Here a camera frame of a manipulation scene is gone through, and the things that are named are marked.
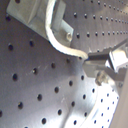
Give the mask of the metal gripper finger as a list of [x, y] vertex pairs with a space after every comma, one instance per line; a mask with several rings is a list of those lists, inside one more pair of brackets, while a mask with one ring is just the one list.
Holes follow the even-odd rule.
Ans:
[[101, 64], [87, 63], [83, 64], [83, 69], [86, 75], [95, 79], [95, 83], [98, 86], [102, 86], [104, 83], [114, 86], [115, 85], [115, 72], [109, 67]]
[[111, 52], [111, 48], [103, 49], [100, 52], [89, 53], [88, 58], [86, 59], [86, 62], [88, 61], [108, 61], [110, 60], [110, 52]]

